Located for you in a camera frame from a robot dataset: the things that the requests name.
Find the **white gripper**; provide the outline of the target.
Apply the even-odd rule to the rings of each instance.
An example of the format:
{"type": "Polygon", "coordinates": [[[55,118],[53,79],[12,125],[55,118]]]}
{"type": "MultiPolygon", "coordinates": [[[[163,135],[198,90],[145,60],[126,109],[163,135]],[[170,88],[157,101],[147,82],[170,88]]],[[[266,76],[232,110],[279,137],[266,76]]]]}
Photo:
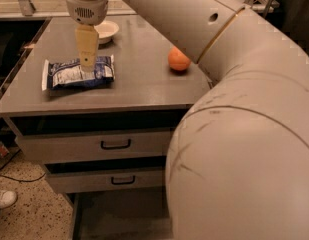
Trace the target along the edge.
{"type": "Polygon", "coordinates": [[[92,72],[95,67],[98,38],[95,28],[106,17],[108,0],[66,0],[69,15],[79,23],[75,29],[75,38],[81,68],[92,72]]]}

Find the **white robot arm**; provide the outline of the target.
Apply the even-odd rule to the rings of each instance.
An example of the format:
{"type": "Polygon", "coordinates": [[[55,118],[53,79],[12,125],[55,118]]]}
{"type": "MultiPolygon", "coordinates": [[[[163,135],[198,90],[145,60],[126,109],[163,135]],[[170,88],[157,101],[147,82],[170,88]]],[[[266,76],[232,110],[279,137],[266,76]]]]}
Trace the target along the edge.
{"type": "MultiPolygon", "coordinates": [[[[236,0],[123,0],[212,81],[166,161],[175,240],[309,240],[309,57],[236,0]]],[[[107,0],[67,0],[70,11],[107,0]]]]}

